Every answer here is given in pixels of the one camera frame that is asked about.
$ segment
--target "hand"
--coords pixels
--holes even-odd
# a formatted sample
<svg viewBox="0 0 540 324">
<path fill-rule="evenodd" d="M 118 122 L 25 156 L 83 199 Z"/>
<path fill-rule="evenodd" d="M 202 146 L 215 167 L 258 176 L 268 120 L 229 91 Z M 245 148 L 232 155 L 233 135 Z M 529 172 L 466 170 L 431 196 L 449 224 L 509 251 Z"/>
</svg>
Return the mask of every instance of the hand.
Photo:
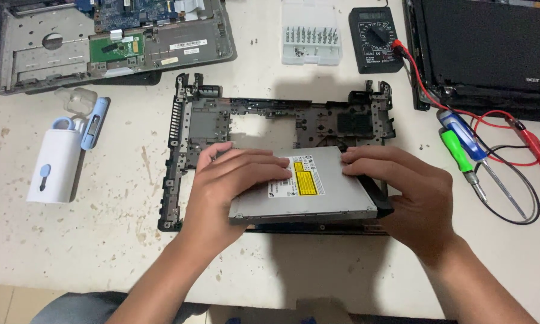
<svg viewBox="0 0 540 324">
<path fill-rule="evenodd" d="M 453 241 L 452 176 L 393 146 L 360 146 L 342 154 L 346 175 L 386 181 L 402 195 L 391 196 L 394 213 L 380 223 L 422 259 L 432 262 Z"/>
<path fill-rule="evenodd" d="M 288 158 L 272 151 L 233 149 L 232 142 L 217 143 L 200 153 L 186 217 L 180 235 L 198 244 L 201 251 L 215 257 L 234 243 L 246 225 L 228 221 L 232 199 L 257 183 L 284 180 L 292 176 L 286 169 Z M 216 158 L 218 152 L 228 151 Z"/>
</svg>

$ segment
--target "screwdriver bit set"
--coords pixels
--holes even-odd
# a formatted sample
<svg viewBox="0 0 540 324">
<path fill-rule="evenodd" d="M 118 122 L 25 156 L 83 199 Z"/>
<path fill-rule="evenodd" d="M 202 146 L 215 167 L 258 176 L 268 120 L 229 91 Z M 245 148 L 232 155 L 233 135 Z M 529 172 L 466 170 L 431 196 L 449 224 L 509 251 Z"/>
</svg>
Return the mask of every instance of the screwdriver bit set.
<svg viewBox="0 0 540 324">
<path fill-rule="evenodd" d="M 285 0 L 282 10 L 282 64 L 340 63 L 341 38 L 329 0 Z"/>
</svg>

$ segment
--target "green circuit board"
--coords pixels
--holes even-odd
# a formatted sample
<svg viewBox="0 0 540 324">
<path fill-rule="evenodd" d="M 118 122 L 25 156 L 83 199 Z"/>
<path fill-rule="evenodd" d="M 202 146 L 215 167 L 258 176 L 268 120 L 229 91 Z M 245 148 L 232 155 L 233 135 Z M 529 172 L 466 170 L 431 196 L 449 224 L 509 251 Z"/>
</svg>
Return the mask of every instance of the green circuit board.
<svg viewBox="0 0 540 324">
<path fill-rule="evenodd" d="M 131 34 L 117 41 L 111 41 L 110 37 L 90 41 L 91 63 L 119 61 L 138 55 L 144 55 L 142 34 Z"/>
</svg>

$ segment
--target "white table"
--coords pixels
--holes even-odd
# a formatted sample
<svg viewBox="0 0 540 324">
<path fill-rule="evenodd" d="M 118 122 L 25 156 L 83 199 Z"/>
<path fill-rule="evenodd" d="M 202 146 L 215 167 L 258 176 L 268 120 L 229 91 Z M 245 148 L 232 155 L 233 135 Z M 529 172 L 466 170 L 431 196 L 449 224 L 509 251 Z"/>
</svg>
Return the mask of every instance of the white table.
<svg viewBox="0 0 540 324">
<path fill-rule="evenodd" d="M 389 141 L 454 176 L 454 226 L 498 280 L 540 321 L 540 220 L 507 224 L 490 214 L 457 171 L 440 142 L 434 111 L 415 111 L 407 72 L 357 73 L 347 17 L 355 6 L 336 5 L 344 59 L 338 67 L 285 66 L 280 62 L 281 2 L 228 1 L 238 58 L 184 70 L 204 73 L 226 97 L 344 101 L 371 78 L 393 88 L 394 126 Z M 401 1 L 390 1 L 398 36 L 405 40 Z M 95 149 L 85 156 L 76 201 L 26 203 L 43 134 L 64 114 L 53 93 L 0 96 L 0 284 L 73 292 L 127 291 L 174 234 L 156 230 L 174 78 L 157 86 L 87 86 L 112 99 Z M 525 122 L 540 138 L 540 123 Z M 247 116 L 236 121 L 240 146 L 289 148 L 293 121 Z M 508 131 L 482 126 L 484 139 L 519 144 Z M 530 161 L 525 151 L 507 151 Z M 492 163 L 525 209 L 529 196 L 518 177 Z M 540 167 L 523 168 L 540 195 Z M 493 206 L 515 211 L 486 173 L 482 184 Z M 191 175 L 182 189 L 182 208 Z M 418 260 L 393 239 L 359 236 L 245 234 L 208 267 L 187 301 L 219 305 L 294 308 L 296 299 L 333 296 L 353 313 L 441 318 L 443 313 Z"/>
</svg>

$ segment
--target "sticker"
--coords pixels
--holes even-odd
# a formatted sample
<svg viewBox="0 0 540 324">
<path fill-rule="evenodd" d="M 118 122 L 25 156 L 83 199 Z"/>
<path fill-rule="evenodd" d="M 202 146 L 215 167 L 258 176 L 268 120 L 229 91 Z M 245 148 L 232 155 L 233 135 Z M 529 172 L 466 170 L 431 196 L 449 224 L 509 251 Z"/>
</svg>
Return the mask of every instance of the sticker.
<svg viewBox="0 0 540 324">
<path fill-rule="evenodd" d="M 268 197 L 297 197 L 325 195 L 318 170 L 312 155 L 287 156 L 290 160 L 288 170 L 292 178 L 268 183 Z"/>
<path fill-rule="evenodd" d="M 185 49 L 184 55 L 200 53 L 200 48 Z"/>
<path fill-rule="evenodd" d="M 160 63 L 162 65 L 166 65 L 166 64 L 172 64 L 172 63 L 176 63 L 178 62 L 178 57 L 175 57 L 175 58 L 167 58 L 167 59 L 163 59 L 160 61 Z"/>
<path fill-rule="evenodd" d="M 197 40 L 197 41 L 189 41 L 187 43 L 178 43 L 178 44 L 172 44 L 170 45 L 170 50 L 178 50 L 180 48 L 187 48 L 187 47 L 194 47 L 194 46 L 201 46 L 208 44 L 208 40 Z"/>
</svg>

